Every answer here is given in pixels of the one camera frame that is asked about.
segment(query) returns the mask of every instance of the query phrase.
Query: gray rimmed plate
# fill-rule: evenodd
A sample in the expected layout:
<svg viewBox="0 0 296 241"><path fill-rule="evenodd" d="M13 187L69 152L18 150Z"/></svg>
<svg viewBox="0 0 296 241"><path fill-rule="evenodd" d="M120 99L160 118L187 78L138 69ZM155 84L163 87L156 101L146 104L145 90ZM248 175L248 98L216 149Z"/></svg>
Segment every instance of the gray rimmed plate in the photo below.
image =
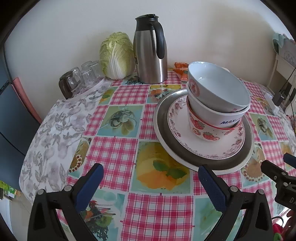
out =
<svg viewBox="0 0 296 241"><path fill-rule="evenodd" d="M242 117L246 136L244 145L237 154L223 160L211 160L197 156L186 150L175 139L168 126L167 114L169 107L172 102L184 95L187 95L186 89L176 90L161 99L154 110L153 127L163 148L177 162L194 171L197 171L198 167L203 164L208 164L216 175L232 173L241 169L250 159L254 148L254 133L247 118L245 116Z"/></svg>

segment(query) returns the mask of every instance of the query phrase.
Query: bowl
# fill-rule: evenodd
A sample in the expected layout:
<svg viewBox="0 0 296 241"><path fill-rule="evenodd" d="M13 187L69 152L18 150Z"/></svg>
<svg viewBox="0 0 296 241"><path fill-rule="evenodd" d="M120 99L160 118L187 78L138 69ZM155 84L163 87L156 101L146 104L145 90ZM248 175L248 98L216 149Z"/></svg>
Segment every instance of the bowl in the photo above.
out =
<svg viewBox="0 0 296 241"><path fill-rule="evenodd" d="M191 131L198 136L199 138L205 141L219 141L223 137L227 136L233 130L235 130L241 123L241 120L232 128L218 128L204 122L192 111L189 103L189 98L186 99L187 104L187 113L188 113L188 122L190 125Z"/></svg>
<svg viewBox="0 0 296 241"><path fill-rule="evenodd" d="M250 102L247 88L232 73L215 64L192 62L188 79L193 95L212 110L232 113L246 108Z"/></svg>
<svg viewBox="0 0 296 241"><path fill-rule="evenodd" d="M209 107L205 106L202 102L194 97L192 94L189 83L186 84L186 89L188 92L189 103L192 111L195 115L199 116L204 122L209 123L212 126L219 128L231 128L233 127L243 115L249 110L251 103L241 111L233 113L221 113L214 111Z"/></svg>

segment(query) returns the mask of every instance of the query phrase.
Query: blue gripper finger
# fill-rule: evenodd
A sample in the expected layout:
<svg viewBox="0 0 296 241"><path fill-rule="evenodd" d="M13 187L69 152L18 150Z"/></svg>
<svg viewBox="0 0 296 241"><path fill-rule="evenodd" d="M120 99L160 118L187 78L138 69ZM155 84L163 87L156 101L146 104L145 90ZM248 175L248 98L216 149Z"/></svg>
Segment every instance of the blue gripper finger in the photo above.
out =
<svg viewBox="0 0 296 241"><path fill-rule="evenodd" d="M89 201L96 192L100 182L104 176L104 168L102 165L97 165L94 170L90 170L86 176L81 178L87 178L84 185L81 187L80 191L76 195L75 209L77 212L86 209Z"/></svg>
<svg viewBox="0 0 296 241"><path fill-rule="evenodd" d="M296 157L295 156L293 156L289 153L286 153L286 154L284 154L283 159L284 159L285 163L289 164L293 168L296 168Z"/></svg>
<svg viewBox="0 0 296 241"><path fill-rule="evenodd" d="M228 198L225 195L225 191L227 190L223 191L219 187L216 181L220 181L220 180L217 179L218 177L213 172L212 174L214 176L211 175L204 166L200 166L198 168L198 178L201 184L203 185L205 191L207 192L212 204L214 205L217 211L224 213L226 211L227 201L228 201Z"/></svg>

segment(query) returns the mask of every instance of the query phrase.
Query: white wall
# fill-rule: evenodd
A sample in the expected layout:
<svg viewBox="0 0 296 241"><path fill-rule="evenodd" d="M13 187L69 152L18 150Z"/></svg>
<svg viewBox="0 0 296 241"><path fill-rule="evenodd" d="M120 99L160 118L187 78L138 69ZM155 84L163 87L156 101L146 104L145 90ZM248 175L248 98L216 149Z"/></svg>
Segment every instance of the white wall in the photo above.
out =
<svg viewBox="0 0 296 241"><path fill-rule="evenodd" d="M170 66L203 60L262 84L274 62L273 33L290 37L260 0L41 0L6 42L12 77L20 78L44 118L62 98L59 77L98 60L101 42L113 32L126 32L133 41L135 18L147 13L159 16Z"/></svg>

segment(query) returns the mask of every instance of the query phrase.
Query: tablecloth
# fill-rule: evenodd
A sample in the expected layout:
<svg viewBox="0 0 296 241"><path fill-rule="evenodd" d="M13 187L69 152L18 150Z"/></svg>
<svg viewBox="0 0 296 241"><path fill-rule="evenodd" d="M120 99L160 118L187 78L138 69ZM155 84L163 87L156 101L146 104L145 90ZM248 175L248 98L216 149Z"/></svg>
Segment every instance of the tablecloth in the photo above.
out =
<svg viewBox="0 0 296 241"><path fill-rule="evenodd" d="M20 173L21 191L33 203L39 189L60 191L67 169L110 80L102 80L87 92L57 100L38 128Z"/></svg>
<svg viewBox="0 0 296 241"><path fill-rule="evenodd" d="M271 215L276 216L284 207L274 202L275 183L261 173L260 163L267 159L296 175L296 169L282 159L286 152L295 154L294 132L282 111L276 115L272 112L264 99L267 89L241 81L251 95L246 117L252 125L255 146L241 170L220 177L242 191L263 189ZM66 179L66 185L74 185L94 163L104 166L104 178L81 213L98 240L203 240L221 216L207 197L197 172L173 160L153 129L157 102L184 87L173 72L158 85L141 84L131 76L113 81L99 101ZM169 174L171 169L177 174ZM233 240L242 215L229 240ZM67 228L62 211L58 216Z"/></svg>

